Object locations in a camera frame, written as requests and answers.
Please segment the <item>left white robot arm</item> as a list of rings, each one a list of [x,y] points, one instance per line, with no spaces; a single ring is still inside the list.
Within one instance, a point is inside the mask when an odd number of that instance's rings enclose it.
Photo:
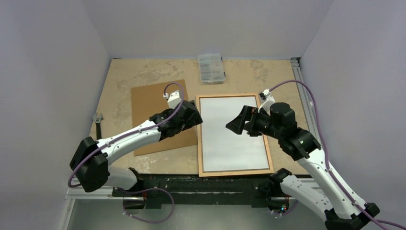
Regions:
[[[143,183],[135,169],[113,167],[112,163],[143,146],[171,138],[203,122],[195,101],[182,101],[175,109],[152,115],[139,126],[119,135],[94,140],[84,138],[71,161],[72,177],[76,177],[85,192],[103,186],[124,189],[129,195],[142,192]]]

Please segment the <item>brown frame backing board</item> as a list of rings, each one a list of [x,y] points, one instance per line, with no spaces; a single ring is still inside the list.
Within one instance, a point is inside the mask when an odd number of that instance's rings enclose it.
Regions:
[[[139,86],[131,89],[132,124],[134,127],[148,120],[152,115],[168,109],[167,101],[163,98],[165,87],[170,82]],[[182,131],[171,138],[143,146],[133,152],[141,156],[165,150],[172,150],[197,144],[195,128]]]

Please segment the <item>clear plastic organizer box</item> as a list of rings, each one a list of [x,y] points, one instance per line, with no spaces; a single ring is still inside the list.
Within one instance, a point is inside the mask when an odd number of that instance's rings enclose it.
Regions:
[[[202,84],[222,84],[225,82],[226,73],[220,54],[199,55],[197,60]]]

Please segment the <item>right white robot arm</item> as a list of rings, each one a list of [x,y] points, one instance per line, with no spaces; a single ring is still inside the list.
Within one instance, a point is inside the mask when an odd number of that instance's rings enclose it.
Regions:
[[[274,103],[267,113],[263,108],[245,105],[240,114],[226,124],[240,135],[268,136],[278,140],[280,148],[298,162],[314,179],[321,192],[285,168],[269,176],[267,196],[282,193],[315,212],[328,230],[360,230],[380,213],[375,203],[367,203],[337,174],[329,164],[317,139],[298,126],[295,112],[287,103]]]

